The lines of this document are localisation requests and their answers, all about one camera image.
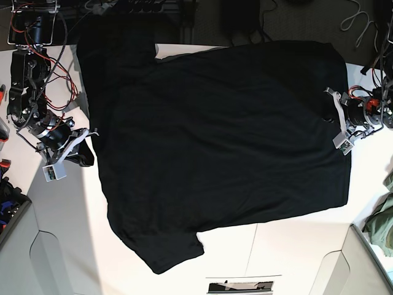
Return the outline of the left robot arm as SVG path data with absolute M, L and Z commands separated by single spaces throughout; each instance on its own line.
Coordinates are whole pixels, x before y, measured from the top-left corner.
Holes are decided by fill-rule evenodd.
M 392 129 L 392 23 L 387 27 L 376 60 L 370 67 L 375 88 L 353 85 L 339 93 L 327 87 L 334 102 L 340 132 L 333 139 L 336 149 L 348 154 L 355 140 L 364 139 L 382 129 Z

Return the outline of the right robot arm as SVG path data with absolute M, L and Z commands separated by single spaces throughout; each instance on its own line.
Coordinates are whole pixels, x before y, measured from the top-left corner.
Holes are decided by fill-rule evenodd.
M 87 146 L 85 128 L 75 130 L 71 117 L 59 116 L 66 106 L 55 106 L 45 94 L 46 86 L 59 78 L 71 86 L 71 100 L 77 98 L 75 83 L 59 58 L 47 54 L 46 46 L 53 41 L 56 20 L 64 22 L 58 1 L 13 1 L 8 43 L 17 49 L 12 54 L 11 83 L 7 115 L 17 132 L 27 129 L 38 139 L 33 147 L 43 155 L 48 165 L 64 160 L 81 167 L 94 164 Z

